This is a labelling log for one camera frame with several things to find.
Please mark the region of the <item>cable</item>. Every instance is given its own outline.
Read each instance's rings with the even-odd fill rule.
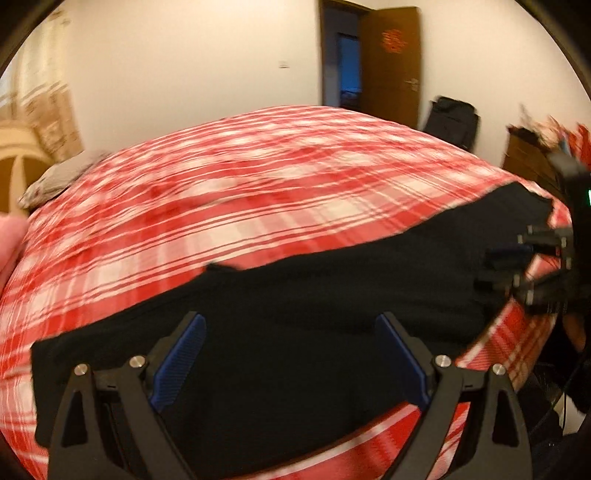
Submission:
[[[550,417],[550,415],[552,415],[552,412],[556,408],[556,405],[558,404],[558,402],[560,401],[560,399],[562,398],[563,395],[565,395],[565,398],[564,398],[564,418],[565,418],[565,421],[566,421],[566,392],[570,388],[571,384],[574,381],[575,376],[581,370],[581,367],[583,366],[583,363],[585,362],[585,360],[587,360],[587,358],[589,357],[589,354],[590,353],[591,353],[591,339],[589,341],[587,341],[587,343],[585,344],[585,349],[583,350],[583,353],[581,353],[581,356],[579,357],[579,360],[577,360],[577,364],[576,364],[573,372],[570,374],[569,379],[564,384],[564,388],[562,389],[562,395],[559,395],[559,397],[556,400],[554,400],[554,403],[552,403],[552,406],[550,407],[550,409],[544,414],[544,416],[535,425],[535,427],[530,430],[530,433],[528,435],[530,438],[541,427],[541,425],[546,420],[548,420],[548,418]]]
[[[567,402],[567,398],[566,398],[566,392],[563,393],[563,397],[564,397],[564,409],[562,411],[562,435],[564,435],[564,428],[566,427],[566,404]]]

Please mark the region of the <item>pillow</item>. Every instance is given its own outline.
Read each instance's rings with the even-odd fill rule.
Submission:
[[[28,225],[26,218],[0,213],[0,295],[17,266]]]
[[[110,152],[102,150],[84,151],[53,165],[20,197],[18,206],[30,210],[46,204],[109,155]]]

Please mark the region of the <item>door frame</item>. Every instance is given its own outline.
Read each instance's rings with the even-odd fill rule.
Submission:
[[[326,88],[324,86],[324,50],[326,48],[326,42],[324,41],[324,9],[334,8],[336,10],[342,10],[345,12],[354,13],[356,15],[363,15],[367,12],[373,12],[374,9],[349,2],[348,0],[317,0],[317,4],[320,26],[320,104],[324,105],[324,99],[326,96]]]

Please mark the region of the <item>curtain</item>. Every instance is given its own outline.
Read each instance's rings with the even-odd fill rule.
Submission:
[[[25,40],[0,79],[0,120],[31,125],[57,162],[83,151],[63,69],[68,23],[63,8],[54,11]]]

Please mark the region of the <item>gray pillow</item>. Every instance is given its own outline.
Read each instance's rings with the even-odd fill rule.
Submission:
[[[110,154],[103,150],[85,150],[69,160],[53,165],[18,199],[18,206],[31,210],[46,204]]]

